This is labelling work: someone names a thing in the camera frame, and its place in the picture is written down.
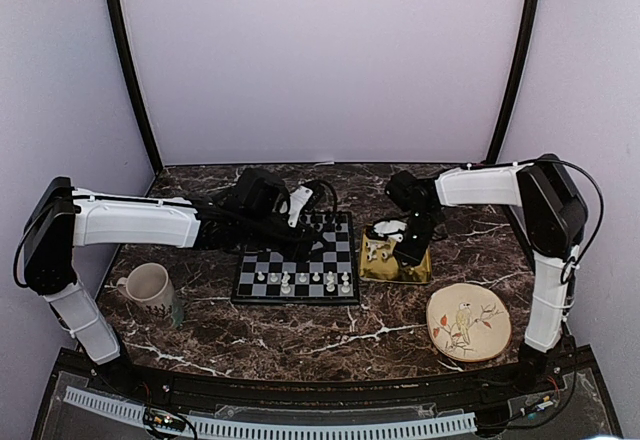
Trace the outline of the black grey chess board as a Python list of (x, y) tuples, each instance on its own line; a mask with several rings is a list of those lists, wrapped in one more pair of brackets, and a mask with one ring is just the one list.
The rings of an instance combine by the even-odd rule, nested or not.
[[(352, 214), (339, 211), (334, 220), (329, 221), (329, 212), (312, 212), (301, 216), (300, 221), (306, 226), (314, 226), (323, 232), (323, 243), (312, 247), (313, 256), (308, 261), (293, 262), (281, 253), (270, 250), (245, 249), (238, 262), (231, 301), (236, 304), (285, 305), (304, 304), (315, 306), (357, 305), (360, 303), (359, 276), (356, 269), (356, 251), (354, 247), (354, 230)], [(257, 281), (257, 273), (265, 275), (263, 282)], [(290, 273), (288, 283), (291, 292), (281, 293), (283, 272)], [(335, 274), (335, 291), (326, 290), (329, 271)], [(349, 273), (349, 282), (342, 282), (343, 272)], [(320, 274), (320, 281), (313, 282), (313, 273)], [(269, 275), (278, 274), (278, 282), (271, 283)], [(298, 275), (307, 275), (306, 283), (298, 282)], [(348, 294), (341, 291), (343, 284), (349, 284)]]

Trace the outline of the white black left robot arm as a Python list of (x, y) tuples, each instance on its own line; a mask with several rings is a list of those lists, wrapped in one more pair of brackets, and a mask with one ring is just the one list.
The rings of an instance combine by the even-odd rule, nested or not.
[(322, 179), (294, 190), (275, 173), (248, 167), (236, 182), (200, 197), (151, 198), (99, 193), (54, 178), (27, 220), (16, 247), (12, 275), (50, 309), (77, 340), (101, 377), (120, 396), (141, 387), (140, 372), (80, 280), (76, 250), (154, 245), (196, 251), (231, 250), (248, 244), (308, 259), (323, 244), (321, 232), (301, 216), (333, 186)]

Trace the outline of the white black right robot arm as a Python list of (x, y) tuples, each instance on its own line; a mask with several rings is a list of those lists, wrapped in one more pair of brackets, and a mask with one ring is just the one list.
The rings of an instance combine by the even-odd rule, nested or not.
[(402, 264), (415, 266), (426, 252), (442, 209), (459, 205), (508, 205), (522, 209), (526, 236), (534, 254), (534, 291), (524, 344), (546, 353), (561, 337), (568, 311), (571, 270), (579, 263), (588, 208), (554, 154), (494, 166), (467, 164), (435, 177), (419, 179), (407, 171), (394, 174), (385, 187), (391, 201), (409, 218), (394, 250)]

